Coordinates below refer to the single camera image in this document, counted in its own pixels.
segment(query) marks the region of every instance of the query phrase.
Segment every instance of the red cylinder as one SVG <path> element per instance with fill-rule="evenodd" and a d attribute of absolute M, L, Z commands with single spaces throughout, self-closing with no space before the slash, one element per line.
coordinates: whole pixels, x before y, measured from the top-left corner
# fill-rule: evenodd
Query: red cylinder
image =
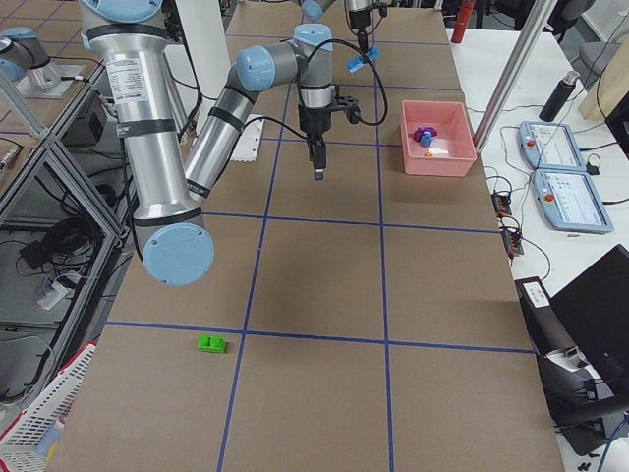
<path fill-rule="evenodd" d="M 459 16 L 456 19 L 456 27 L 454 27 L 454 32 L 452 33 L 452 42 L 458 44 L 463 40 L 463 34 L 465 34 L 465 30 L 468 27 L 475 4 L 476 0 L 463 0 L 463 2 L 461 2 Z"/>

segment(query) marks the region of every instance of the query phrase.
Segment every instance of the black monitor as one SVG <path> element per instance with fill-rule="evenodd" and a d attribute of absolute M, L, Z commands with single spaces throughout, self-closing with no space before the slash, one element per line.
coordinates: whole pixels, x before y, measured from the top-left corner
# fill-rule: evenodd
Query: black monitor
<path fill-rule="evenodd" d="M 629 252 L 612 248 L 550 306 L 614 394 L 629 392 Z"/>

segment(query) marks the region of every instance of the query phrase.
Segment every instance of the toy in pink box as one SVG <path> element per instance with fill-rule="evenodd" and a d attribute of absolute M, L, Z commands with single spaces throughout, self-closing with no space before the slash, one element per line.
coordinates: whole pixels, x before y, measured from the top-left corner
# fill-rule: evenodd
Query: toy in pink box
<path fill-rule="evenodd" d="M 400 130 L 407 174 L 464 177 L 476 160 L 463 103 L 404 100 Z"/>

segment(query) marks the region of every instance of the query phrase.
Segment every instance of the green block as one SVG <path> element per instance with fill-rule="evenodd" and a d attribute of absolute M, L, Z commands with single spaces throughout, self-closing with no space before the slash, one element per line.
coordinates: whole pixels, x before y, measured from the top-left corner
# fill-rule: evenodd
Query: green block
<path fill-rule="evenodd" d="M 199 336 L 199 342 L 197 348 L 204 352 L 213 352 L 217 354 L 224 354 L 227 343 L 225 339 L 220 336 Z"/>

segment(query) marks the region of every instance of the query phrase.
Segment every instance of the black chair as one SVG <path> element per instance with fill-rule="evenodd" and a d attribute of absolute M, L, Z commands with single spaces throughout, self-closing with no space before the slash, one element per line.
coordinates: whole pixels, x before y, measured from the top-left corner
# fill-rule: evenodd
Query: black chair
<path fill-rule="evenodd" d="M 577 20 L 584 12 L 587 12 L 595 0 L 559 0 L 555 5 L 548 24 L 552 27 L 552 33 L 559 36 L 558 42 L 563 40 L 566 32 L 574 27 Z M 535 0 L 494 0 L 489 2 L 495 9 L 515 20 L 513 29 L 519 31 L 527 21 Z"/>

